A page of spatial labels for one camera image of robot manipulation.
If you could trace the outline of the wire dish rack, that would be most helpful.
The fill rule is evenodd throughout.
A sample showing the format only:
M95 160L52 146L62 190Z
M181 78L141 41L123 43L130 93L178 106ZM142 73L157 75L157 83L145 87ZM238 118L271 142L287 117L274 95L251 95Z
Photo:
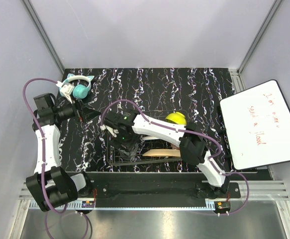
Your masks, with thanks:
M120 157L119 151L111 146L113 147L113 157L110 161L110 164L114 166L123 166L133 164L172 162L181 159L177 157L148 157L143 156L143 153L149 151L150 149L172 149L172 145L180 147L180 138L184 135L182 130L186 129L186 125L169 123L165 120L165 118L163 120L154 119L146 115L145 113L139 113L139 115L134 120L134 125L132 126L132 129L136 134L140 135L140 143L138 144L139 147L142 148L140 155L131 161L123 160ZM142 141L141 138L144 136L155 136L158 137L159 140Z

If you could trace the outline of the yellow-green bowl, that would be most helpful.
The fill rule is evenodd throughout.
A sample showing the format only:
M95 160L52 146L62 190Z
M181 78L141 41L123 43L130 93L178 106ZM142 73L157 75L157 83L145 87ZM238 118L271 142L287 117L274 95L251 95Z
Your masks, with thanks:
M181 112L170 113L165 117L165 120L169 123L175 123L175 124L181 124L181 125L187 124L186 117Z

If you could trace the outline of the orange floral plate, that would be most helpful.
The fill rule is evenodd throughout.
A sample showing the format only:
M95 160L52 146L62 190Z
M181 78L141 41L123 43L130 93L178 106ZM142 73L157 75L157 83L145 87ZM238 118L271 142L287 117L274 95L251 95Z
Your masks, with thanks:
M149 151L143 153L143 156L180 158L181 154L178 149L150 149Z

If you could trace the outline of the white watermelon pattern plate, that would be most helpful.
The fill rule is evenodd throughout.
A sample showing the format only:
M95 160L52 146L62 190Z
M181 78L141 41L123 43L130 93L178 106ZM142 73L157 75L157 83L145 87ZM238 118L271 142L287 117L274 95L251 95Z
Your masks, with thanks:
M148 140L159 140L158 137L155 136L144 136L141 138L142 141L148 141Z

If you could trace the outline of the clear glass cup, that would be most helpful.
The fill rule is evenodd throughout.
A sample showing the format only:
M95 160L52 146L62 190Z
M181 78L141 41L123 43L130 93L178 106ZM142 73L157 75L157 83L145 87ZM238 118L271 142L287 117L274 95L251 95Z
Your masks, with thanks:
M120 157L123 160L131 161L140 155L141 150L142 150L142 148L139 147L139 145L135 145L134 147L130 148L129 150L121 151Z

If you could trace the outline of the red patterned bowl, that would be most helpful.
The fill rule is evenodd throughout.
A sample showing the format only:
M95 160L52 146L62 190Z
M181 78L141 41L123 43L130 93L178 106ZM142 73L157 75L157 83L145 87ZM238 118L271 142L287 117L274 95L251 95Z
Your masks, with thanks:
M177 147L176 145L172 145L172 149L179 150L180 148Z

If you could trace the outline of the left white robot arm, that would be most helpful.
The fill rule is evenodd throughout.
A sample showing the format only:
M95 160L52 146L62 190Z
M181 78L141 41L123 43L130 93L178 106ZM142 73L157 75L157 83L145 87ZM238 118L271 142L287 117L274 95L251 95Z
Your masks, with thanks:
M85 172L70 176L61 167L60 127L69 119L88 123L100 116L100 112L85 107L80 101L57 107L55 99L51 93L34 98L37 109L33 112L32 128L37 137L38 154L34 174L26 178L26 186L43 212L65 206L78 197L88 197L93 192Z

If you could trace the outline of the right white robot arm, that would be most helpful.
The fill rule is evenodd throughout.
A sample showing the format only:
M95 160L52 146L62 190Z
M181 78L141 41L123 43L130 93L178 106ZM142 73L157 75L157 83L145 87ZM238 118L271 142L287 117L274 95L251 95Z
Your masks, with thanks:
M130 110L124 114L109 112L101 117L102 130L111 134L110 145L125 157L132 158L141 136L166 141L180 150L180 158L195 165L206 177L213 195L223 197L229 192L229 178L213 159L207 147L207 135L197 132L197 125L161 121Z

